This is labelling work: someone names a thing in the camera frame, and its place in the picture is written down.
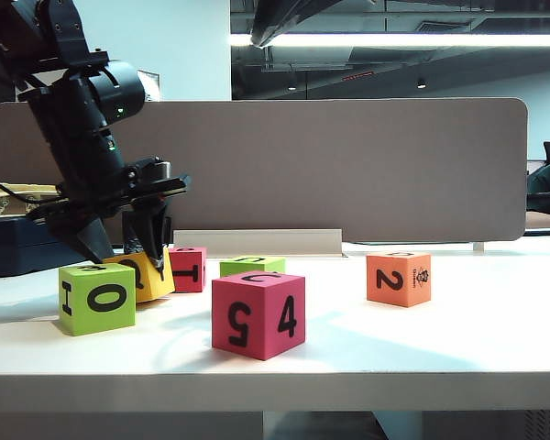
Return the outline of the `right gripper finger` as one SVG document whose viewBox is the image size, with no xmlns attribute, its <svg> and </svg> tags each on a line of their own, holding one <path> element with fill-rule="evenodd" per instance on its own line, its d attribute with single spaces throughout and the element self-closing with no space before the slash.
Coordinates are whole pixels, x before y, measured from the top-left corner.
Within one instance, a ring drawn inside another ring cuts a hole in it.
<svg viewBox="0 0 550 440">
<path fill-rule="evenodd" d="M 260 0 L 249 44 L 263 49 L 279 35 L 336 4 L 336 0 Z"/>
</svg>

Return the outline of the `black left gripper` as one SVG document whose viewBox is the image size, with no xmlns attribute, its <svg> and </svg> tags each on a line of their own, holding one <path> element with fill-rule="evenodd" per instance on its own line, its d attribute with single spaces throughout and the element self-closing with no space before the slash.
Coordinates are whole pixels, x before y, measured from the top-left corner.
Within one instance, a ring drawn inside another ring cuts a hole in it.
<svg viewBox="0 0 550 440">
<path fill-rule="evenodd" d="M 164 278 L 164 231 L 168 199 L 186 193 L 187 174 L 171 176 L 171 164 L 159 157 L 127 164 L 96 182 L 64 181 L 60 198 L 40 203 L 27 217 L 46 223 L 60 242 L 94 263 L 111 258 L 114 251 L 100 218 L 123 212 L 123 250 L 143 251 Z"/>
</svg>

